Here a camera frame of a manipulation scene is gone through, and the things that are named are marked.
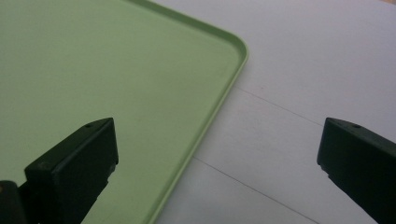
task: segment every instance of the black object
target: black object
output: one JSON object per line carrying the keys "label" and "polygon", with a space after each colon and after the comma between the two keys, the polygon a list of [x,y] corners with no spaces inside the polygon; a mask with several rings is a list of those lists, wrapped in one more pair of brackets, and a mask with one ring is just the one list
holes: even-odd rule
{"label": "black object", "polygon": [[378,223],[396,223],[396,144],[360,125],[327,118],[318,164]]}
{"label": "black object", "polygon": [[[20,197],[16,186],[0,183],[0,223],[81,223],[118,162],[113,119],[84,125],[25,168],[27,182],[19,188]],[[9,209],[15,216],[8,215]]]}

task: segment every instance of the light green plastic tray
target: light green plastic tray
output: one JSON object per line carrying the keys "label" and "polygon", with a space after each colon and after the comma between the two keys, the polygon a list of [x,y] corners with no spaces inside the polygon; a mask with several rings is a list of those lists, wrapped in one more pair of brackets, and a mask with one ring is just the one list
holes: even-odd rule
{"label": "light green plastic tray", "polygon": [[84,223],[153,223],[247,55],[147,1],[2,1],[0,178],[113,117],[120,164]]}

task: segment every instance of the green surface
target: green surface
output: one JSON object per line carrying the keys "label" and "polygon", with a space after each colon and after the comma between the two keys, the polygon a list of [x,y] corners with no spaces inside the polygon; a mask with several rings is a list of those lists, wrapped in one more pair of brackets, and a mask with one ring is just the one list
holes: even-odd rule
{"label": "green surface", "polygon": [[246,59],[146,1],[1,1],[0,178],[113,117],[120,164],[84,223],[152,223]]}

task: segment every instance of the white surface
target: white surface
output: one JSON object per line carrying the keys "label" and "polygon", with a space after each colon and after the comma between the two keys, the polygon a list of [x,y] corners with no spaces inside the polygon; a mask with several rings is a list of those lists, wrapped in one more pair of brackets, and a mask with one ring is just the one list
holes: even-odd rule
{"label": "white surface", "polygon": [[198,161],[158,222],[312,223],[305,216],[317,223],[375,223],[327,178],[316,156],[326,117],[396,141],[396,6],[157,2],[239,35],[250,50]]}

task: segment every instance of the green tray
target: green tray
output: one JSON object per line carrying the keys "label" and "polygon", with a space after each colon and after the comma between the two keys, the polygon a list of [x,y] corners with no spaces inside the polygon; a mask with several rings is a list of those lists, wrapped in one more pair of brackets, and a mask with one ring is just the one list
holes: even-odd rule
{"label": "green tray", "polygon": [[0,178],[113,117],[120,164],[84,223],[153,223],[247,56],[148,1],[2,1]]}

